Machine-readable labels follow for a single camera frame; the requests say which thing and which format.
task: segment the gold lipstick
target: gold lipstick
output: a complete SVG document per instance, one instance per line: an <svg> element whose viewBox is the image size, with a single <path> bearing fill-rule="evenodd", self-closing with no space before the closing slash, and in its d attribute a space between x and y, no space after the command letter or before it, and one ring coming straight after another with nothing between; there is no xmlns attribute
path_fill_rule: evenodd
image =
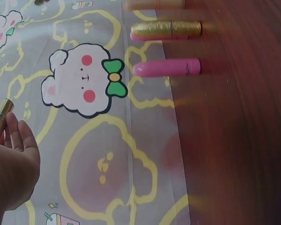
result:
<svg viewBox="0 0 281 225"><path fill-rule="evenodd" d="M136 41L192 39L202 34L201 22L155 21L136 23L130 37Z"/></svg>
<svg viewBox="0 0 281 225"><path fill-rule="evenodd" d="M3 99L0 106L0 137L3 131L7 127L6 115L7 113L11 112L13 109L14 109L14 103L7 98Z"/></svg>

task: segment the lipstick tube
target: lipstick tube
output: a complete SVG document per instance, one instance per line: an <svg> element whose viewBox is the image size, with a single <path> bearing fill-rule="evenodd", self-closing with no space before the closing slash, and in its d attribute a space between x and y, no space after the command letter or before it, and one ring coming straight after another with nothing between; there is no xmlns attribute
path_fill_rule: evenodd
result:
<svg viewBox="0 0 281 225"><path fill-rule="evenodd" d="M126 11L145 9L183 9L185 0L126 0Z"/></svg>
<svg viewBox="0 0 281 225"><path fill-rule="evenodd" d="M133 73L141 77L188 76L201 72L199 59L157 60L137 64Z"/></svg>
<svg viewBox="0 0 281 225"><path fill-rule="evenodd" d="M13 102L7 98L3 99L1 106L0 106L0 137L3 133L3 131L7 127L6 115L7 115L7 113L11 112L13 109L14 109Z"/></svg>
<svg viewBox="0 0 281 225"><path fill-rule="evenodd" d="M134 41L189 40L201 34L201 22L154 21L134 24L130 38Z"/></svg>

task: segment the hand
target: hand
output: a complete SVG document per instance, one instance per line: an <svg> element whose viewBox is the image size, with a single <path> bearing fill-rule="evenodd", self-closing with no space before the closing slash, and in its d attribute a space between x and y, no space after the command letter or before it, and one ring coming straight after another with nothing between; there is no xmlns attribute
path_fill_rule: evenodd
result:
<svg viewBox="0 0 281 225"><path fill-rule="evenodd" d="M14 210L28 201L40 173L37 142L25 121L7 114L0 140L0 210Z"/></svg>

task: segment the printed pattern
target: printed pattern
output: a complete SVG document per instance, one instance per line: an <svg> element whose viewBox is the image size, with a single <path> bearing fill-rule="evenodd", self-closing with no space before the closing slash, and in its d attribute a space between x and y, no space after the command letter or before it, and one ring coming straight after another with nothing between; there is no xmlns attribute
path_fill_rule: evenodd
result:
<svg viewBox="0 0 281 225"><path fill-rule="evenodd" d="M161 42L127 35L153 20L121 0L0 1L0 101L15 103L42 159L31 200L4 225L190 224L169 80L132 75L164 59Z"/></svg>

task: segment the wooden surface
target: wooden surface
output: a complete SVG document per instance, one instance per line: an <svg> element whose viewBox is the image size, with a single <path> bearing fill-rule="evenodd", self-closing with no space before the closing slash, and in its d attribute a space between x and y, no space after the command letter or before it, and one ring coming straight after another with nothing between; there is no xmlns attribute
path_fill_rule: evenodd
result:
<svg viewBox="0 0 281 225"><path fill-rule="evenodd" d="M201 20L203 36L164 43L200 58L171 79L192 225L281 225L281 0L190 0L159 18Z"/></svg>

